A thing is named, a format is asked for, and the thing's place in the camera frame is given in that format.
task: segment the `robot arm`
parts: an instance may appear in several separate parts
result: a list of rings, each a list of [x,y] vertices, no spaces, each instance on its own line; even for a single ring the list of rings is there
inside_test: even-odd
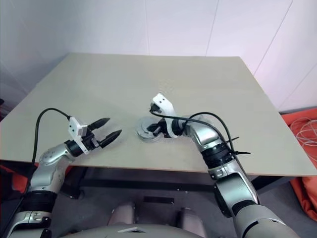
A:
[[[46,228],[51,223],[51,212],[64,183],[67,167],[81,154],[88,154],[97,147],[106,147],[121,133],[121,130],[118,130],[102,141],[96,140],[92,131],[103,126],[108,120],[104,118],[84,125],[73,117],[69,119],[68,127],[73,140],[53,147],[41,155],[20,210],[13,218],[8,238],[22,237],[22,233],[26,238],[50,237],[50,231]]]
[[[238,161],[237,153],[231,150],[218,130],[212,125],[192,121],[184,123],[178,117],[165,119],[164,116],[176,115],[174,111],[168,114],[172,109],[166,97],[162,94],[155,96],[150,112],[160,113],[163,119],[156,125],[151,124],[148,133],[158,136],[162,132],[165,137],[184,135],[192,139],[202,154],[208,173],[215,180],[214,193],[219,208],[226,217],[233,218],[238,237],[298,238],[279,217],[260,205],[257,193]],[[194,119],[207,122],[202,116]]]

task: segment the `white wall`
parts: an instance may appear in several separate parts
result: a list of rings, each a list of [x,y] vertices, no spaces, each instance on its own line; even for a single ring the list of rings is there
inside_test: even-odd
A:
[[[14,107],[69,52],[240,56],[280,111],[317,105],[316,0],[1,0]]]

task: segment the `table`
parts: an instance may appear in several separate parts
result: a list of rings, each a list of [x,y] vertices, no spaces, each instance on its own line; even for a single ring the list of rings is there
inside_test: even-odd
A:
[[[74,165],[206,172],[189,138],[145,143],[136,121],[150,116],[152,98],[162,92],[180,115],[210,111],[226,122],[249,175],[313,176],[317,170],[264,91],[239,57],[162,57],[69,54],[0,123],[1,159],[30,162],[39,113],[55,107],[91,123],[111,120],[97,137],[121,128],[106,149]],[[221,125],[210,118],[223,132]],[[37,159],[70,138],[64,117],[47,112],[41,120]]]

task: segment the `wooden tabletop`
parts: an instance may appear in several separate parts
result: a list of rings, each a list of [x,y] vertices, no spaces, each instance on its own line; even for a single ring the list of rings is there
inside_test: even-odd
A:
[[[152,98],[162,92],[178,115],[209,111],[227,124],[245,171],[251,175],[308,176],[317,170],[239,57],[161,57],[70,54],[0,123],[1,159],[30,162],[39,113],[58,108],[86,123],[111,120],[101,138],[122,129],[104,150],[74,164],[93,167],[206,171],[186,137],[141,141],[139,118],[150,116]],[[210,118],[220,131],[221,125]],[[37,160],[47,149],[70,139],[68,121],[56,112],[41,120]]]

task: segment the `floor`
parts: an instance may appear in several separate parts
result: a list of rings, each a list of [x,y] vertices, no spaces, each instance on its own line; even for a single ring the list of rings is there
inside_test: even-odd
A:
[[[138,176],[148,179],[151,176],[150,174],[156,177],[158,173],[175,174],[173,172],[155,173],[151,172],[145,175],[139,173]],[[105,174],[113,177],[118,174],[118,171],[103,173],[103,175]],[[130,177],[131,174],[125,172],[120,176]],[[162,174],[161,178],[166,180],[168,176]],[[222,215],[212,193],[100,187],[85,187],[83,191],[84,197],[79,200],[72,200],[61,194],[58,195],[51,224],[54,238],[64,235],[70,230],[80,231],[106,225],[113,208],[126,201],[135,202],[139,218],[138,223],[173,225],[177,211],[182,207],[190,207],[202,218],[210,238],[236,237],[232,219],[225,218]],[[174,198],[174,203],[148,203],[143,201],[144,196]],[[316,236],[317,223],[302,211],[289,183],[261,194],[260,200],[263,205],[276,213],[301,238]]]

